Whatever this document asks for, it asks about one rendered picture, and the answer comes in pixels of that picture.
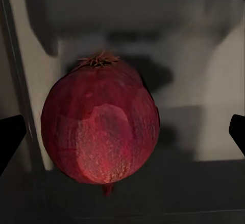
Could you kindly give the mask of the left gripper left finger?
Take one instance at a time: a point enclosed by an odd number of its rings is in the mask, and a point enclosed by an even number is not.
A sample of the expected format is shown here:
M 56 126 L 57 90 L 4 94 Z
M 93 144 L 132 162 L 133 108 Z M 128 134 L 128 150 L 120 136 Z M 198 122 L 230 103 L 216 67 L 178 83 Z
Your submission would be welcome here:
M 27 134 L 22 115 L 0 120 L 0 176 Z

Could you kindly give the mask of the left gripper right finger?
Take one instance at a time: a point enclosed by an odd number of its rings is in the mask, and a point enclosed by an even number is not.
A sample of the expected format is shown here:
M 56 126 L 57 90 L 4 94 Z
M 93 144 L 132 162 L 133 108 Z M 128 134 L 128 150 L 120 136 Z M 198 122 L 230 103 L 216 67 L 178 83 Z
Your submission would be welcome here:
M 234 114 L 232 116 L 229 134 L 245 156 L 245 117 Z

